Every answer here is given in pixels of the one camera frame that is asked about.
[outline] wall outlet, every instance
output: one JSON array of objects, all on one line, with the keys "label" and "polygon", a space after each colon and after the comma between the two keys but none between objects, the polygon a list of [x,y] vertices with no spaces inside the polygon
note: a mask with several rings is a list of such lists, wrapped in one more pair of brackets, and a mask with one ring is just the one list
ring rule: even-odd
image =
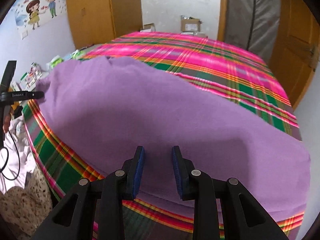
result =
[{"label": "wall outlet", "polygon": [[23,38],[28,36],[28,31],[25,30],[23,33],[21,33],[21,39],[23,40]]}]

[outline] wooden door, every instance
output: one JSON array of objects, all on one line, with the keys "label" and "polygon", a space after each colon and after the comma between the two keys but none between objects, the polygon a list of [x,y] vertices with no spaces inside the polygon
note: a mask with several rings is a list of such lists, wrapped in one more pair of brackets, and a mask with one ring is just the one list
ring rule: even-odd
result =
[{"label": "wooden door", "polygon": [[111,0],[116,37],[140,31],[141,0]]},{"label": "wooden door", "polygon": [[110,0],[66,0],[68,19],[77,49],[115,37]]},{"label": "wooden door", "polygon": [[224,35],[226,32],[226,22],[227,22],[227,8],[228,0],[220,0],[220,17],[219,17],[219,27],[218,27],[218,41],[224,41]]},{"label": "wooden door", "polygon": [[320,27],[303,0],[281,0],[280,24],[269,67],[293,109],[303,98],[319,58]]}]

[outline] human hand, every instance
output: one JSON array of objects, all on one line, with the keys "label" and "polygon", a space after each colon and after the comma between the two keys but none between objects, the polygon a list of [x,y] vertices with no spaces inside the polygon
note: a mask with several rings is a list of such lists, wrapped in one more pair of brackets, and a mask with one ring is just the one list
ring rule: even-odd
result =
[{"label": "human hand", "polygon": [[3,131],[4,133],[7,133],[9,131],[10,127],[10,122],[11,122],[11,114],[8,113],[7,116],[4,117],[4,122],[3,122]]}]

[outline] package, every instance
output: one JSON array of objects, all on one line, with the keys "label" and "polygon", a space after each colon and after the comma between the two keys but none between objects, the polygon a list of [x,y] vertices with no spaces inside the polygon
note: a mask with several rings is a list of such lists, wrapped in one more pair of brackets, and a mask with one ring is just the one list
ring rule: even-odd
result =
[{"label": "package", "polygon": [[201,21],[200,19],[195,19],[192,17],[186,18],[181,16],[181,31],[182,32],[199,32],[201,31]]},{"label": "package", "polygon": [[13,91],[21,91],[18,83],[15,81],[11,82],[10,87],[12,88]]},{"label": "package", "polygon": [[182,32],[180,34],[196,36],[196,37],[199,37],[199,38],[208,38],[207,34],[201,33],[201,32]]},{"label": "package", "polygon": [[20,78],[20,88],[22,90],[31,91],[35,87],[35,83],[42,76],[42,70],[38,63],[33,62],[31,69]]},{"label": "package", "polygon": [[154,23],[145,24],[143,29],[140,30],[141,33],[151,33],[156,31],[156,26]]},{"label": "package", "polygon": [[64,59],[57,55],[49,63],[47,63],[47,67],[49,70],[52,70],[56,65],[58,65],[61,62],[64,62]]},{"label": "package", "polygon": [[71,58],[72,59],[79,59],[81,56],[83,56],[85,53],[82,50],[77,49],[73,53],[71,53]]}]

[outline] blue gripper pad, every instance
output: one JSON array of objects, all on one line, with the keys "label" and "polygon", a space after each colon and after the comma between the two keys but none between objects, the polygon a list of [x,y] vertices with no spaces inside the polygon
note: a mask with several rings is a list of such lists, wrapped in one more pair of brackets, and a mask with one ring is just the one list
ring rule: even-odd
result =
[{"label": "blue gripper pad", "polygon": [[182,158],[179,146],[172,148],[172,166],[174,177],[176,179],[177,190],[180,198],[182,199],[185,194],[185,189],[189,184],[189,175]]},{"label": "blue gripper pad", "polygon": [[139,193],[144,160],[145,160],[144,148],[142,146],[138,146],[134,154],[134,157],[132,159],[131,167],[127,176],[126,193],[132,194],[133,198],[135,198]]}]

